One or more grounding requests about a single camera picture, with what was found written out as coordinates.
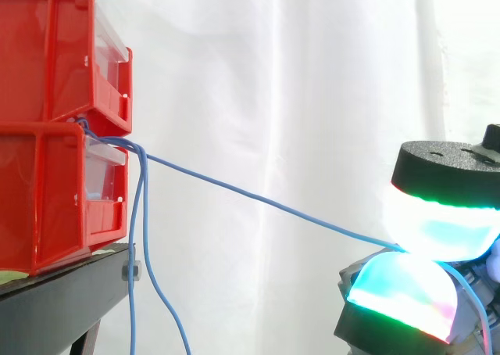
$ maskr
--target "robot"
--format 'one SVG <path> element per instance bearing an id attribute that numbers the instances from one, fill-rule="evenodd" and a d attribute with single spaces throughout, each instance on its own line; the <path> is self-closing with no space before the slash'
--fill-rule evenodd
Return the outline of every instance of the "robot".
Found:
<path id="1" fill-rule="evenodd" d="M 470 298 L 443 270 L 429 267 L 430 260 L 450 264 L 469 282 L 487 311 L 493 351 L 500 353 L 498 188 L 498 125 L 487 127 L 479 145 L 402 145 L 392 177 L 393 196 L 388 196 L 393 201 L 387 203 L 387 217 L 392 217 L 387 225 L 416 259 L 405 264 L 407 260 L 400 260 L 404 253 L 383 249 L 340 271 L 345 306 L 335 335 L 350 345 L 348 355 L 485 354 L 480 317 Z M 412 281 L 408 269 L 400 270 L 403 264 L 414 273 Z M 361 290 L 364 295 L 356 295 Z"/>

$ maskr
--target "black cylindrical cap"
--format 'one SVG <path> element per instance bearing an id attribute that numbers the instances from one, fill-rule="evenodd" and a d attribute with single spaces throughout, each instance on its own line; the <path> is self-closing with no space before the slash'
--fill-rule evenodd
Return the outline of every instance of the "black cylindrical cap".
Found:
<path id="1" fill-rule="evenodd" d="M 484 132 L 483 147 L 500 152 L 500 125 L 490 124 Z"/>
<path id="2" fill-rule="evenodd" d="M 445 355 L 446 342 L 374 310 L 347 302 L 335 335 L 370 355 Z"/>
<path id="3" fill-rule="evenodd" d="M 406 142 L 392 184 L 427 201 L 500 210 L 500 164 L 472 148 L 460 142 Z"/>

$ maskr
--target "glowing gripper pad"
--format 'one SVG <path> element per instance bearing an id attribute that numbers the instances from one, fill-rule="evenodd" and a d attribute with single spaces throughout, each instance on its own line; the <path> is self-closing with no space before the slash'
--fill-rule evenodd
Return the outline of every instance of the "glowing gripper pad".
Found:
<path id="1" fill-rule="evenodd" d="M 382 253 L 366 263 L 347 300 L 444 342 L 457 308 L 455 286 L 443 269 L 432 261 L 397 252 Z"/>
<path id="2" fill-rule="evenodd" d="M 426 201 L 395 186 L 387 189 L 384 224 L 408 252 L 440 261 L 473 260 L 500 234 L 500 212 Z"/>

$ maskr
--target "red storage bin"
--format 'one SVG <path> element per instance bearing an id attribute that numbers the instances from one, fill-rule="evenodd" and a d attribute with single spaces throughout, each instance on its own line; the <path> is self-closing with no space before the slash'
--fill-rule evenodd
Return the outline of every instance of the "red storage bin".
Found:
<path id="1" fill-rule="evenodd" d="M 132 53 L 95 0 L 0 0 L 0 122 L 132 128 Z"/>
<path id="2" fill-rule="evenodd" d="M 127 234 L 127 152 L 75 123 L 0 124 L 0 270 L 38 274 Z"/>

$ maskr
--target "translucent silicone dome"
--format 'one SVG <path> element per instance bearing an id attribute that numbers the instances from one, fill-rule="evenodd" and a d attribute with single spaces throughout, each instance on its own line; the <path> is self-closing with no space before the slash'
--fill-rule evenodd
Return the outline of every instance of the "translucent silicone dome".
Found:
<path id="1" fill-rule="evenodd" d="M 447 342 L 457 307 L 455 286 L 436 263 L 387 252 L 363 267 L 347 300 Z"/>
<path id="2" fill-rule="evenodd" d="M 393 185 L 384 198 L 384 224 L 391 237 L 408 252 L 432 260 L 476 259 L 500 234 L 500 212 L 493 208 L 441 205 Z"/>

